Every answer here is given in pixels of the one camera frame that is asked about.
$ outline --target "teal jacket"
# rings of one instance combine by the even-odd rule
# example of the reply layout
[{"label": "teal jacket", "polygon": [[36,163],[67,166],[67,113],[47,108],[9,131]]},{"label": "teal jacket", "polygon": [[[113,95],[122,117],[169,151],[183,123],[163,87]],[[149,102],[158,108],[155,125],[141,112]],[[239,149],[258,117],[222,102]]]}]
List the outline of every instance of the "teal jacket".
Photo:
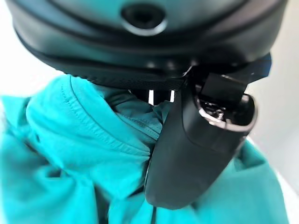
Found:
[{"label": "teal jacket", "polygon": [[249,142],[192,205],[167,210],[146,202],[144,174],[170,102],[151,106],[71,76],[31,98],[2,101],[9,224],[288,223],[276,175]]}]

